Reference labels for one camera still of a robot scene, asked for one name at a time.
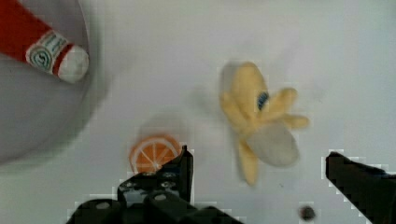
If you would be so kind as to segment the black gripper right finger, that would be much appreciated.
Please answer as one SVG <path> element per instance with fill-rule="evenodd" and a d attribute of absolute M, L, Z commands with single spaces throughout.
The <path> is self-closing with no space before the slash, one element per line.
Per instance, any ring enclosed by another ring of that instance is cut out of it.
<path fill-rule="evenodd" d="M 372 224 L 395 224 L 395 175 L 338 152 L 331 152 L 325 161 L 327 179 Z"/>

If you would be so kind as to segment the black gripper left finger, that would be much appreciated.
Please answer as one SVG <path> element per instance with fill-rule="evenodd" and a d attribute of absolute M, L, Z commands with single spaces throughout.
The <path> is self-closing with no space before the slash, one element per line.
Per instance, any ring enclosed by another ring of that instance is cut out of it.
<path fill-rule="evenodd" d="M 65 224 L 244 224 L 215 206 L 191 204 L 193 156 L 182 147 L 157 171 L 119 184 L 116 199 L 82 203 Z"/>

